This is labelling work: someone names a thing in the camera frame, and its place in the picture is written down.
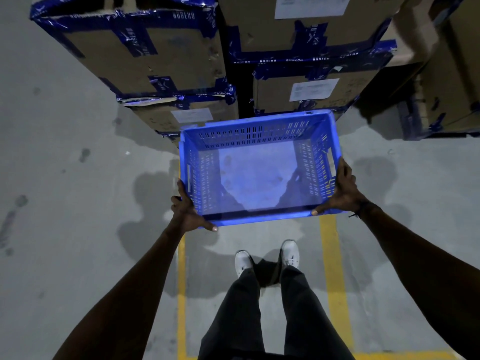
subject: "blue plastic crate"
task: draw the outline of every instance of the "blue plastic crate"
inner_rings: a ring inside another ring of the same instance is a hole
[[[189,197],[217,226],[309,216],[332,196],[341,156],[330,110],[188,126],[179,151]]]

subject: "leg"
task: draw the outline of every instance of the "leg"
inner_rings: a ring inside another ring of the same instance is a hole
[[[286,316],[285,355],[354,360],[305,275],[289,265],[283,270],[280,283]]]
[[[241,271],[237,269],[238,272],[240,277],[226,293],[212,325],[201,340],[198,360],[205,360],[221,350],[265,351],[258,306],[260,285],[253,263]]]

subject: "gray floor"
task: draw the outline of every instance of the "gray floor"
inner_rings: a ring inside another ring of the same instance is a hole
[[[1,0],[0,359],[50,359],[84,314],[149,248],[169,217],[178,154],[56,41],[29,22],[28,0]],[[338,123],[359,187],[394,218],[480,267],[480,140],[399,139],[396,111],[367,126]],[[337,229],[356,352],[442,350],[362,223]],[[300,268],[325,310],[318,218],[223,227],[187,237],[186,342],[196,356],[225,291],[233,256],[275,258],[298,241]],[[177,358],[172,263],[145,359]],[[279,288],[260,298],[268,351],[281,353]]]

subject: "person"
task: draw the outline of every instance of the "person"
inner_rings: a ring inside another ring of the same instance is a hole
[[[395,221],[359,192],[351,168],[340,158],[333,196],[312,211],[352,211],[371,230],[433,329],[465,359],[477,359],[480,339],[480,271]],[[173,218],[159,239],[85,315],[54,359],[141,359],[175,250],[188,232],[217,231],[197,214],[183,183],[171,198]],[[287,320],[285,357],[349,359],[352,356],[298,269],[297,245],[282,245],[280,283]],[[202,339],[198,359],[269,359],[262,340],[260,287],[250,255],[235,257],[238,279],[228,290]]]

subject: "white shoe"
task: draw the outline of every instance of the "white shoe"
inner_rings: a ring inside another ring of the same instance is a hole
[[[245,269],[253,267],[254,261],[248,252],[245,250],[240,250],[237,252],[237,255],[235,255],[235,270],[237,271],[239,278]]]
[[[299,267],[300,262],[300,252],[297,243],[293,240],[285,240],[282,244],[282,265],[285,268],[286,266],[293,266],[294,268]]]

